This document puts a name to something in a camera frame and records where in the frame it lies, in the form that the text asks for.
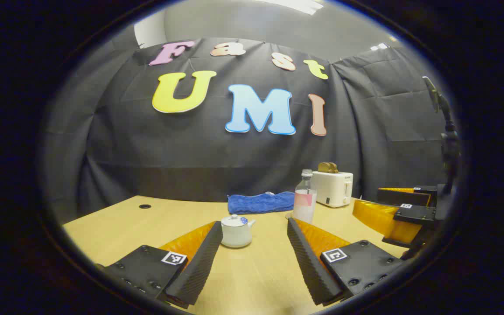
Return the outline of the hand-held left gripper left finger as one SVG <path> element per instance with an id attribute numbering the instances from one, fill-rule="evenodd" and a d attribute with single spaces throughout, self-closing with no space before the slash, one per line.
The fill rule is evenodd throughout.
<path id="1" fill-rule="evenodd" d="M 149 301 L 188 308 L 204 288 L 222 238 L 221 222 L 212 221 L 158 248 L 141 245 L 97 268 Z"/>

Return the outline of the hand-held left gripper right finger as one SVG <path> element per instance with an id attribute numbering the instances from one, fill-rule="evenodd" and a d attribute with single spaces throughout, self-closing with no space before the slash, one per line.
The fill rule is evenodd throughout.
<path id="1" fill-rule="evenodd" d="M 295 218 L 288 219 L 287 235 L 315 305 L 367 291 L 404 265 L 372 242 L 351 243 Z"/>

